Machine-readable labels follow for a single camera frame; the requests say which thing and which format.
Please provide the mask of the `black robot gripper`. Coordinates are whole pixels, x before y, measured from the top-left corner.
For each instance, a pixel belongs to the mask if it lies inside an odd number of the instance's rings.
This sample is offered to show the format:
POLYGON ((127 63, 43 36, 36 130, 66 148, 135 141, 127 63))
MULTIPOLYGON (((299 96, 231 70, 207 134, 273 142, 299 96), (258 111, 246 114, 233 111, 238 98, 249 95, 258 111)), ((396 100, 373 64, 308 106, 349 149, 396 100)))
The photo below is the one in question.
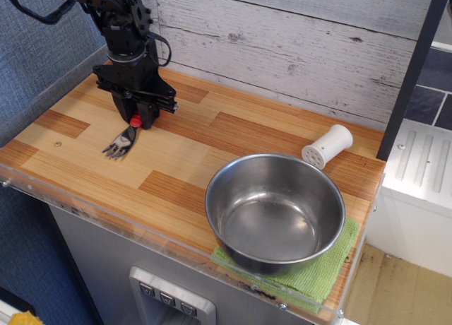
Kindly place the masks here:
POLYGON ((110 92, 121 118, 129 123, 138 110, 143 129, 150 129, 159 109, 174 113, 178 109, 175 89, 159 75, 159 66, 147 55, 111 64, 96 65, 98 87, 110 92))

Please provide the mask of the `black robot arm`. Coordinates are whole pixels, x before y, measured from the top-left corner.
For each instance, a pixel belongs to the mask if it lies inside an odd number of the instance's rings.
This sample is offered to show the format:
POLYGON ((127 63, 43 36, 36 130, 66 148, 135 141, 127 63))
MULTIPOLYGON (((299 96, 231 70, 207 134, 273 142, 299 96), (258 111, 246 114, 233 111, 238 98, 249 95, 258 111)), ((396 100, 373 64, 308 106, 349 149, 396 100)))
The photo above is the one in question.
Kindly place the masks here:
POLYGON ((159 75, 163 67, 157 42, 166 39, 150 31, 151 10, 142 0, 73 0, 95 22, 107 43, 108 65, 94 66, 100 89, 112 94, 122 119, 139 114, 150 129, 161 111, 177 110, 175 89, 159 75))

